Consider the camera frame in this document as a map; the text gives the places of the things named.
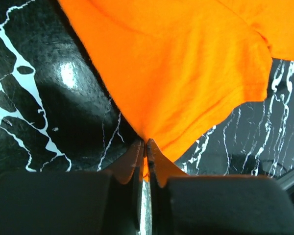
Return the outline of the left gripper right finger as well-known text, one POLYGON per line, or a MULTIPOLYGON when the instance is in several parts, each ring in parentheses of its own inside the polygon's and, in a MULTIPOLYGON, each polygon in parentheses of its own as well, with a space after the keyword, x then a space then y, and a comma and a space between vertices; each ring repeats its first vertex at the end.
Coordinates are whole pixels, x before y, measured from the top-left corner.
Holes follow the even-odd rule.
POLYGON ((294 235, 294 207, 266 176, 190 176, 147 142, 154 235, 294 235))

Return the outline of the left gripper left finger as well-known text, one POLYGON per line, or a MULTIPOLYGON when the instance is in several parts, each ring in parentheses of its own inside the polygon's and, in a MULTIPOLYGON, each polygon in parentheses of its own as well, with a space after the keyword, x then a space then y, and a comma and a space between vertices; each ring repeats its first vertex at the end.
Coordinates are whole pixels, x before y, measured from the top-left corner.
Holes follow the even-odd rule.
POLYGON ((98 172, 0 176, 0 235, 134 235, 140 228, 144 142, 98 172))

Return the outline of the orange t shirt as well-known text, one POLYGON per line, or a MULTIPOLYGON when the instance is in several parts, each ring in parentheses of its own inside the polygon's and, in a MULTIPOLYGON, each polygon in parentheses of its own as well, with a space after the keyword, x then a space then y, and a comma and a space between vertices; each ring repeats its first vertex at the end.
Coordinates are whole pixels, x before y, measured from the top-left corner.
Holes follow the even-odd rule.
POLYGON ((176 161, 294 60, 294 0, 62 0, 128 123, 176 161))

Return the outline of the black marbled table mat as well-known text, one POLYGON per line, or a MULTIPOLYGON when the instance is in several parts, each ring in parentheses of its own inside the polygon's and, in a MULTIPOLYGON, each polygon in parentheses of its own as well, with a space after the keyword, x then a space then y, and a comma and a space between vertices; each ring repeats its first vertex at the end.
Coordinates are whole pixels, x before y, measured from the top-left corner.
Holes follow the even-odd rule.
MULTIPOLYGON (((137 135, 54 0, 0 0, 0 174, 98 171, 137 135)), ((237 107, 176 161, 190 175, 294 168, 294 62, 274 60, 268 97, 237 107)))

